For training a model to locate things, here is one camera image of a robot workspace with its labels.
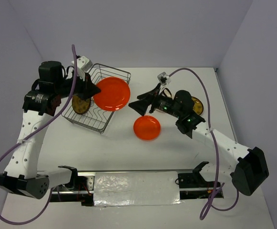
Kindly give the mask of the yellow patterned plate brown rim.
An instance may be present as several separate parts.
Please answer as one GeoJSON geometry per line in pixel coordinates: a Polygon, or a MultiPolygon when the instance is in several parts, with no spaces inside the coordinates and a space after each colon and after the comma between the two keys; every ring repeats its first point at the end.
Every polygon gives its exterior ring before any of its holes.
{"type": "Polygon", "coordinates": [[[203,103],[196,97],[192,96],[192,100],[194,102],[194,107],[193,107],[193,111],[197,114],[197,115],[201,115],[204,111],[204,106],[203,103]]]}

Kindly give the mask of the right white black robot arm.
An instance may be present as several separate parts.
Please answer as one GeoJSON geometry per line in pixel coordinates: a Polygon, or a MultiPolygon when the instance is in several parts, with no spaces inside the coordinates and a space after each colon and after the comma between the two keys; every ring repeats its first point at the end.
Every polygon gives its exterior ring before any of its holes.
{"type": "Polygon", "coordinates": [[[264,152],[254,147],[243,146],[221,132],[212,129],[205,119],[194,110],[194,101],[188,91],[179,90],[174,98],[161,95],[161,85],[153,90],[137,96],[137,101],[129,103],[129,107],[141,116],[158,109],[177,118],[178,130],[189,138],[203,143],[205,146],[218,149],[218,152],[234,168],[231,173],[232,184],[243,195],[251,196],[268,178],[264,152]]]}

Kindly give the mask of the orange plate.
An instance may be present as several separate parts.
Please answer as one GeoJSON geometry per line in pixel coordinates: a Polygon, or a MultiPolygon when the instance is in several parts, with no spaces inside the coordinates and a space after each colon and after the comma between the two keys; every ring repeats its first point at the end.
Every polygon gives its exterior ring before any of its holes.
{"type": "Polygon", "coordinates": [[[144,141],[152,141],[160,135],[161,125],[155,117],[145,115],[136,119],[133,131],[137,138],[144,141]]]}
{"type": "Polygon", "coordinates": [[[93,97],[94,103],[105,111],[115,112],[127,105],[131,92],[128,84],[117,77],[107,77],[97,85],[101,92],[93,97]]]}

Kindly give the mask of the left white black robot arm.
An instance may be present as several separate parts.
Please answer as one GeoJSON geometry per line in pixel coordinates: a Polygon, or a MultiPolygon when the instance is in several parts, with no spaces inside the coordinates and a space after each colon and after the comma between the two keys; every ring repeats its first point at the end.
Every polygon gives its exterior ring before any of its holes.
{"type": "Polygon", "coordinates": [[[93,66],[85,57],[72,63],[72,78],[57,61],[42,62],[39,78],[24,97],[23,121],[13,155],[0,173],[0,188],[22,196],[41,199],[47,190],[63,185],[74,190],[79,185],[78,170],[70,166],[59,166],[51,172],[37,170],[39,155],[46,131],[57,116],[56,108],[63,98],[74,95],[88,100],[101,90],[92,83],[87,72],[93,66]]]}

